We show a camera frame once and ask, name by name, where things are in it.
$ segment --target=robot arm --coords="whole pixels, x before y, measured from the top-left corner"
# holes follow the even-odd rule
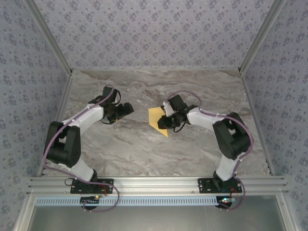
[[[130,103],[119,104],[121,94],[114,89],[113,94],[104,103],[91,108],[94,104],[105,98],[111,91],[111,88],[104,88],[103,94],[91,100],[85,109],[89,109],[77,120],[73,120],[63,132],[58,136],[52,144],[47,159],[66,168],[75,176],[85,181],[96,181],[97,174],[95,170],[89,167],[80,157],[81,143],[80,136],[95,122],[105,119],[109,121],[108,124],[113,124],[122,117],[131,114],[134,110]],[[72,118],[64,120],[63,122],[53,121],[48,129],[45,149],[49,144],[55,133]]]
[[[181,123],[187,123],[214,131],[222,152],[220,164],[214,172],[214,179],[216,179],[217,187],[221,188],[224,181],[232,178],[241,154],[250,146],[247,133],[241,126],[229,119],[205,115],[196,105],[187,106],[179,95],[164,102],[162,108],[166,115],[158,121],[160,129],[176,128]],[[237,113],[230,113],[228,116],[243,123]]]

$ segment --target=marble surface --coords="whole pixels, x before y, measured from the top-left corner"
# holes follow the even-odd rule
[[[212,112],[240,114],[255,140],[252,153],[238,168],[239,175],[268,174],[252,113],[238,71],[74,71],[65,118],[112,84],[130,102],[134,113],[113,125],[96,122],[81,137],[82,157],[101,176],[211,176],[221,152],[214,132],[186,125],[166,138],[149,126],[148,108],[158,107],[177,90],[190,90]],[[190,95],[188,105],[197,103]]]

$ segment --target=wall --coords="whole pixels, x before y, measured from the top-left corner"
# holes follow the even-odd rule
[[[278,175],[308,230],[308,2],[288,0],[245,78]]]
[[[238,67],[272,0],[36,0],[72,69]]]
[[[22,0],[0,1],[0,230],[37,174],[66,76]]]

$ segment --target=enclosure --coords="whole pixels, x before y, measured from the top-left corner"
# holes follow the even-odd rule
[[[16,0],[0,7],[3,230],[124,223],[170,230],[178,218],[177,230],[221,230],[221,219],[231,230],[308,229],[306,1]],[[71,118],[106,85],[134,112],[89,127],[81,155],[101,178],[115,180],[129,207],[119,204],[96,222],[97,214],[68,202],[81,196],[70,194],[64,174],[44,168],[42,156],[49,124]],[[204,110],[237,112],[253,136],[237,169],[247,192],[237,211],[220,213],[212,206],[218,194],[199,193],[198,179],[212,177],[222,156],[212,130],[187,124],[165,137],[149,125],[148,110],[178,90],[198,95]],[[195,201],[137,203],[153,198]],[[271,219],[258,216],[265,212]],[[61,222],[71,216],[87,222]]]

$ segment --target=yellow triangle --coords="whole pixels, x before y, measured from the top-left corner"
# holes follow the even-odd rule
[[[168,130],[167,129],[159,129],[158,128],[158,120],[165,116],[165,112],[161,107],[149,108],[149,124],[155,128],[157,131],[168,137]]]

